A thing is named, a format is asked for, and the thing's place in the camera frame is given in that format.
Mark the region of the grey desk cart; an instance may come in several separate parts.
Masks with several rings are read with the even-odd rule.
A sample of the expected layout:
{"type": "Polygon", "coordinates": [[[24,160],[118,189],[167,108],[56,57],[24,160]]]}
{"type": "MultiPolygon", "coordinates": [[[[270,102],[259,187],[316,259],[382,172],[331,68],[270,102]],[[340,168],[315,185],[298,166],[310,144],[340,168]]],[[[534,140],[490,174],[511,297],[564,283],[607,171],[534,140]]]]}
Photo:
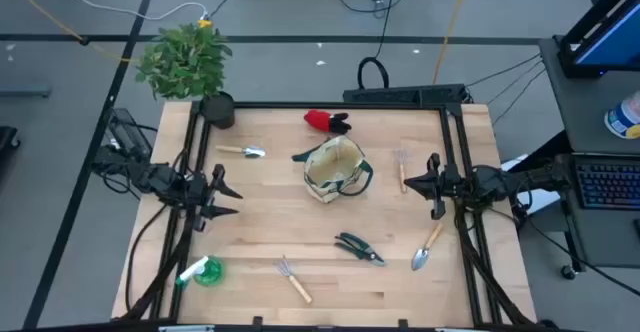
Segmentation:
{"type": "MultiPolygon", "coordinates": [[[[640,90],[640,72],[613,71],[598,79],[570,79],[553,39],[539,42],[541,57],[564,126],[569,175],[573,155],[640,157],[640,139],[625,140],[604,124],[605,113],[640,90]]],[[[563,196],[576,254],[596,267],[640,269],[640,211],[585,209],[574,187],[563,196]]]]}

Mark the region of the green potted plant black pot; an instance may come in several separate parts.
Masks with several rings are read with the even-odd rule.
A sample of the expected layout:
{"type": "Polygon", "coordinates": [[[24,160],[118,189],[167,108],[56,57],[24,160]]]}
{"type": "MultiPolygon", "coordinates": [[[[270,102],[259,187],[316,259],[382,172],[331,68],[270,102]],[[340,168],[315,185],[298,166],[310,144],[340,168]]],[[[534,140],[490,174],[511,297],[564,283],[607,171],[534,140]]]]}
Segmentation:
{"type": "Polygon", "coordinates": [[[192,99],[203,119],[218,129],[235,124],[235,101],[225,90],[226,38],[208,19],[161,29],[145,47],[135,80],[166,100],[192,99]]]}

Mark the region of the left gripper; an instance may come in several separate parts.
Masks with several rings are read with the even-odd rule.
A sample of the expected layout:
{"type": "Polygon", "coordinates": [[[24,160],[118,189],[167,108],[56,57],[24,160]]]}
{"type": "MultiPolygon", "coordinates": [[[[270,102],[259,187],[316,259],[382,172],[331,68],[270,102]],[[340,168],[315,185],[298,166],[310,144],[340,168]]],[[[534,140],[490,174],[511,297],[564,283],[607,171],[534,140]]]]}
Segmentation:
{"type": "Polygon", "coordinates": [[[225,168],[222,164],[216,164],[212,172],[212,180],[207,181],[203,173],[193,176],[189,185],[188,198],[192,205],[199,206],[200,210],[195,215],[194,230],[202,232],[206,221],[224,215],[237,214],[238,210],[214,205],[215,194],[243,199],[243,196],[231,189],[225,182],[225,168]]]}

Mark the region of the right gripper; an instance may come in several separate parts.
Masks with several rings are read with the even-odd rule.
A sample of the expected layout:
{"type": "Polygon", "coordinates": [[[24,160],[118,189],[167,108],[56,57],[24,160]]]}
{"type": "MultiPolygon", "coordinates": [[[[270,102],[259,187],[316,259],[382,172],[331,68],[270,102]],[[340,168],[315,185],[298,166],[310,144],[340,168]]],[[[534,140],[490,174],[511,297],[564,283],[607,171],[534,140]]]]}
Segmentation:
{"type": "Polygon", "coordinates": [[[462,184],[462,177],[455,163],[447,164],[443,169],[440,167],[440,155],[432,153],[427,160],[426,173],[403,180],[407,188],[421,196],[427,196],[427,199],[433,202],[432,220],[440,220],[445,215],[446,207],[443,198],[458,197],[460,195],[458,188],[462,184]]]}

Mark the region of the grey metal base bar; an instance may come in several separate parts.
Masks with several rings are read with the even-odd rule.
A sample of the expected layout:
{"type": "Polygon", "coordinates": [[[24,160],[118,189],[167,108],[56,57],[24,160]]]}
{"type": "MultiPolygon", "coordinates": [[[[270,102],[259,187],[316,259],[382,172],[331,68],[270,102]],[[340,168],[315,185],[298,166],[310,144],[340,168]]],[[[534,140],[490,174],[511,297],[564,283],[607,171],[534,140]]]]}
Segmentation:
{"type": "Polygon", "coordinates": [[[46,85],[0,85],[0,97],[48,98],[51,89],[46,85]]]}

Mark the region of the black aluminium table frame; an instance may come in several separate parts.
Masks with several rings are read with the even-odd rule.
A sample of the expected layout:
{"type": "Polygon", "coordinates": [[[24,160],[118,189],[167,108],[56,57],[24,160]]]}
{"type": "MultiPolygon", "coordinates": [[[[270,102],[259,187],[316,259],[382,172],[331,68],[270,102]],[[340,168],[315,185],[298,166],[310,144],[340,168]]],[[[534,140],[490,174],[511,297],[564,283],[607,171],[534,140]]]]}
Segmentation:
{"type": "Polygon", "coordinates": [[[153,160],[181,173],[201,171],[208,179],[222,164],[227,184],[243,199],[219,197],[220,205],[238,213],[198,232],[198,208],[168,208],[147,225],[161,201],[145,196],[135,222],[142,239],[132,242],[135,274],[123,278],[113,307],[118,322],[212,332],[536,327],[513,223],[453,199],[434,221],[430,201],[398,187],[394,151],[400,147],[409,152],[412,176],[425,172],[432,153],[440,154],[442,167],[455,163],[463,176],[473,166],[496,164],[485,106],[324,103],[326,111],[349,114],[350,138],[374,169],[362,194],[329,204],[308,193],[302,165],[291,160],[325,139],[304,122],[307,109],[305,102],[240,102],[235,124],[220,130],[204,121],[195,102],[164,105],[153,160]],[[216,145],[255,146],[266,156],[246,158],[216,145]],[[412,271],[414,254],[438,223],[444,228],[428,261],[412,271]],[[342,232],[366,241],[386,265],[335,247],[342,232]],[[276,269],[283,255],[311,304],[276,269]],[[177,286],[177,276],[204,256],[224,263],[222,282],[177,286]]]}

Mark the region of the black laptop keyboard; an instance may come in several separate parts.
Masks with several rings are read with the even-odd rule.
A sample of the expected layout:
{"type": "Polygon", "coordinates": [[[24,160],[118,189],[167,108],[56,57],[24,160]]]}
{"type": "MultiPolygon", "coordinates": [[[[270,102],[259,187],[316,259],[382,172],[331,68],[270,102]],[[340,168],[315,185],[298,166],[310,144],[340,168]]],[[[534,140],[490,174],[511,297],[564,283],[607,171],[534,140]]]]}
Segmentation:
{"type": "Polygon", "coordinates": [[[573,155],[571,167],[583,208],[640,211],[640,157],[573,155]]]}

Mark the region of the black caster foot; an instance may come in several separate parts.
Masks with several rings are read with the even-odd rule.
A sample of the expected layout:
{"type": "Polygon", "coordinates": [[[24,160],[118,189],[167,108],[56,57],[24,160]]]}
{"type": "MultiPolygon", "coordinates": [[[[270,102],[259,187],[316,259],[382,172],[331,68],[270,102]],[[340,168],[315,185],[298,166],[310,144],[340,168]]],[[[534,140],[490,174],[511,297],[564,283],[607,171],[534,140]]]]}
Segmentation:
{"type": "Polygon", "coordinates": [[[0,154],[16,150],[21,144],[18,130],[11,126],[0,126],[0,154]]]}

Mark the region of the black computer monitor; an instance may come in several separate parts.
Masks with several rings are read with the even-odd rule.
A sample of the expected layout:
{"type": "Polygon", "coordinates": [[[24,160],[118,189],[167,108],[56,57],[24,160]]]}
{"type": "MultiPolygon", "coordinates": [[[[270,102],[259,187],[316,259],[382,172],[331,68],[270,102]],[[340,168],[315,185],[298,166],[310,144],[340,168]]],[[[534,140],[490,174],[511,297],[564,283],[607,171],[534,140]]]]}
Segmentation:
{"type": "Polygon", "coordinates": [[[568,78],[640,71],[640,0],[598,0],[557,46],[568,78]]]}

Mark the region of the metal scoop wooden handle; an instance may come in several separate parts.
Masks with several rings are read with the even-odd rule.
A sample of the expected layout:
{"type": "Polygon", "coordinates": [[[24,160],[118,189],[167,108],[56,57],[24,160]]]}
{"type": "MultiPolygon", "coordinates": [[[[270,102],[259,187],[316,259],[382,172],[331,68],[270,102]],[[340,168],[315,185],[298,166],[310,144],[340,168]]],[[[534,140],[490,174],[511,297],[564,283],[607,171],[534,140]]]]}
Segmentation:
{"type": "Polygon", "coordinates": [[[255,146],[237,147],[237,146],[216,145],[215,148],[221,152],[242,154],[246,158],[262,158],[266,156],[266,152],[264,149],[258,148],[255,146]]]}

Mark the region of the white blue wipes container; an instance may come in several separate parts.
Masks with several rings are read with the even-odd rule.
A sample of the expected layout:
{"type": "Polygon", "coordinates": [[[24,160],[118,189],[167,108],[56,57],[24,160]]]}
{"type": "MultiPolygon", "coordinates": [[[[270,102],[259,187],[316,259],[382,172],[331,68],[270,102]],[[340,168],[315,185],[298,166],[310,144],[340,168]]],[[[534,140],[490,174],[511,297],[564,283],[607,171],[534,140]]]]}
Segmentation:
{"type": "Polygon", "coordinates": [[[604,115],[604,124],[622,139],[640,138],[640,90],[627,96],[604,115]]]}

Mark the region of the beige green gardening bag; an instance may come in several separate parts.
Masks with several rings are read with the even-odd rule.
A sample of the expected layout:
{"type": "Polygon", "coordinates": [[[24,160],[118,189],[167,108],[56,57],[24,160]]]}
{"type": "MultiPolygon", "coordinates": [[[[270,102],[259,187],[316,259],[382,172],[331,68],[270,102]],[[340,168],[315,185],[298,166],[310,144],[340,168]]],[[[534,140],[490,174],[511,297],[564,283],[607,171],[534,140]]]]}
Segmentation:
{"type": "Polygon", "coordinates": [[[329,138],[306,152],[293,155],[291,160],[304,164],[307,191],[325,204],[339,196],[362,194],[374,176],[374,169],[360,146],[344,135],[329,138]]]}

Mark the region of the white paper sheet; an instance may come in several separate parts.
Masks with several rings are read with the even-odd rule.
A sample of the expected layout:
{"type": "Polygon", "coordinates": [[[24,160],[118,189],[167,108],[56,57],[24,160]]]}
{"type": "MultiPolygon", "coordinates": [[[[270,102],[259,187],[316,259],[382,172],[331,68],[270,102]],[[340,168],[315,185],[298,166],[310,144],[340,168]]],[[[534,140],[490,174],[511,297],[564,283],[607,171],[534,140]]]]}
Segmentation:
{"type": "MultiPolygon", "coordinates": [[[[523,154],[513,159],[507,160],[501,163],[501,169],[505,172],[515,168],[518,164],[523,162],[528,157],[528,154],[523,154]]],[[[513,209],[516,209],[519,205],[526,215],[532,215],[538,211],[546,208],[547,206],[558,202],[560,195],[557,192],[548,192],[543,189],[535,189],[528,194],[526,191],[520,192],[511,202],[513,209]]]]}

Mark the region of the red black gardening gloves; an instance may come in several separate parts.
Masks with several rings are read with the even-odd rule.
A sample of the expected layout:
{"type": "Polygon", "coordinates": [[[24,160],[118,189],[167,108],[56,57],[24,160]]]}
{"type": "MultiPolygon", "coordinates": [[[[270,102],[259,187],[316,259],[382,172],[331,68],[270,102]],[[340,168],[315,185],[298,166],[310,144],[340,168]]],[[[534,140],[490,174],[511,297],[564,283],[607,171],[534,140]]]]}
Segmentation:
{"type": "Polygon", "coordinates": [[[346,122],[348,117],[348,113],[332,114],[321,110],[309,110],[303,119],[317,130],[344,135],[352,129],[352,126],[346,122]]]}

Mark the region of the green spray bottle white head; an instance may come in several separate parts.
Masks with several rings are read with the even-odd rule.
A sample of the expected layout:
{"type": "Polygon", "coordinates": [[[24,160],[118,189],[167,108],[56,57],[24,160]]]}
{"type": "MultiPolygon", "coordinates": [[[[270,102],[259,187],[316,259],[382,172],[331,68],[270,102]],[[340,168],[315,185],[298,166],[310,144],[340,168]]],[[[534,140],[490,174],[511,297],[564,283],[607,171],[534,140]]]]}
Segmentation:
{"type": "Polygon", "coordinates": [[[224,263],[212,256],[204,256],[189,265],[176,278],[177,286],[186,286],[193,281],[204,287],[219,285],[225,276],[224,263]]]}

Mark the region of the green pruning shears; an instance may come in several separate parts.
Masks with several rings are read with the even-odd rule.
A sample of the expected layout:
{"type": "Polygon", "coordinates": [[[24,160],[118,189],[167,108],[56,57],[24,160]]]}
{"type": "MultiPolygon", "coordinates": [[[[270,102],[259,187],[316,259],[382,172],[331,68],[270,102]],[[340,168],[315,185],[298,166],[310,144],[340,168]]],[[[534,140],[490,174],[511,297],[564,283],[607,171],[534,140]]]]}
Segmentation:
{"type": "Polygon", "coordinates": [[[347,251],[357,257],[376,266],[384,267],[386,261],[363,239],[347,232],[342,232],[334,237],[334,246],[347,251]]]}

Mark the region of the black power strip box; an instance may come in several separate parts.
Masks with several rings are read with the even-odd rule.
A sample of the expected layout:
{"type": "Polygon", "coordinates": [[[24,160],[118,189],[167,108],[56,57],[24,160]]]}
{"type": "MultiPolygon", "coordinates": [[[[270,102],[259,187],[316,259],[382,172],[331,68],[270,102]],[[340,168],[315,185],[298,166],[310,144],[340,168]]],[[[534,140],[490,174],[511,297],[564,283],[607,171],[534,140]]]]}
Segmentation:
{"type": "Polygon", "coordinates": [[[424,85],[378,89],[354,89],[343,92],[347,103],[379,103],[426,106],[468,103],[472,97],[464,84],[424,85]]]}

